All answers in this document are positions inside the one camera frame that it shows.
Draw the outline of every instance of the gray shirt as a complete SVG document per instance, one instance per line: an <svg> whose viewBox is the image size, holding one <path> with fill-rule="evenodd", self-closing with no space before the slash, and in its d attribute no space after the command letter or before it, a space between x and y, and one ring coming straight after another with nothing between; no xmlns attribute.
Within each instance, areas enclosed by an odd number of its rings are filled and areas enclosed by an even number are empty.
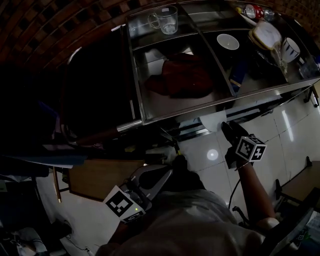
<svg viewBox="0 0 320 256"><path fill-rule="evenodd" d="M237 225L216 194L207 190L163 192L143 220L145 230L122 245L106 244L97 255L254 255L264 237Z"/></svg>

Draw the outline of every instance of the glass measuring cup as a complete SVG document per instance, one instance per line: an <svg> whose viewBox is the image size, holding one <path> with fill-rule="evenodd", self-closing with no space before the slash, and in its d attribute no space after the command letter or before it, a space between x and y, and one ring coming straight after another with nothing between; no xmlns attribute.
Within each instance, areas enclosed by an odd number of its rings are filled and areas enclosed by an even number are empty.
<svg viewBox="0 0 320 256"><path fill-rule="evenodd" d="M151 21L151 17L155 17L156 21ZM178 31L178 9L172 5L161 6L149 15L148 22L153 28L161 29L165 35L172 35Z"/></svg>

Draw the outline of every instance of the brick ceiling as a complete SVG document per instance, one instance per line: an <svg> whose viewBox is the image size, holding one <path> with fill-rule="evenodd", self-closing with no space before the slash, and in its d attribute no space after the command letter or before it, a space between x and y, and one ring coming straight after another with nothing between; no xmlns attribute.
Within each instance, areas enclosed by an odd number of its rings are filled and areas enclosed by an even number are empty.
<svg viewBox="0 0 320 256"><path fill-rule="evenodd" d="M14 63L35 72L59 68L76 49L156 2L161 0L0 0L0 64ZM251 2L294 17L319 40L320 2Z"/></svg>

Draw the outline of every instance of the cable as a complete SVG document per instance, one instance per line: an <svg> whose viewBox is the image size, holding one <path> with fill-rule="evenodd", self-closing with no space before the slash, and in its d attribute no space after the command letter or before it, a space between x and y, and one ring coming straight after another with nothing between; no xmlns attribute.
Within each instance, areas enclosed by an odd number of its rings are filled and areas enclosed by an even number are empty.
<svg viewBox="0 0 320 256"><path fill-rule="evenodd" d="M228 206L229 210L230 210L230 206L231 206L231 200L232 200L232 197L234 196L234 193L235 193L235 191L236 191L236 189L237 189L237 187L238 187L239 183L240 183L240 179L239 179L239 180L238 180L238 182L236 183L236 185L235 185L235 187L234 187L234 189L233 189L233 191L232 191L232 193L231 193L230 201L229 201L229 206Z"/></svg>
<svg viewBox="0 0 320 256"><path fill-rule="evenodd" d="M241 165L240 167L238 167L237 169L235 169L234 171L238 171L239 169L241 169L242 167L246 166L247 164L249 164L250 162L246 162L244 165Z"/></svg>
<svg viewBox="0 0 320 256"><path fill-rule="evenodd" d="M162 127L158 126L162 131L164 131L167 135L169 135L171 137L171 141L173 142L173 147L175 149L175 153L180 156L181 152L180 152L180 148L178 145L178 140L173 137L172 135L170 135L165 129L163 129Z"/></svg>
<svg viewBox="0 0 320 256"><path fill-rule="evenodd" d="M232 211L238 212L245 223L249 224L250 226L253 226L252 223L250 222L250 220L247 219L247 217L244 215L244 213L242 212L242 210L238 206L233 207Z"/></svg>
<svg viewBox="0 0 320 256"><path fill-rule="evenodd" d="M73 244L76 248L78 248L79 250L88 252L87 249L81 249L80 247L76 246L75 243L72 242L68 237L65 237L65 238L66 238L71 244Z"/></svg>

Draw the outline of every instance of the red cloth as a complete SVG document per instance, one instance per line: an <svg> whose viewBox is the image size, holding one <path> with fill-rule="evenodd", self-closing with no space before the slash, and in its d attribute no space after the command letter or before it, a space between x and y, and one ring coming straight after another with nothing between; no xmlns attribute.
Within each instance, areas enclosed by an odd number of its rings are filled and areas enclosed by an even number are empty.
<svg viewBox="0 0 320 256"><path fill-rule="evenodd" d="M202 58L186 53L167 58L162 74L145 82L148 90L172 98L201 98L212 92L213 81Z"/></svg>

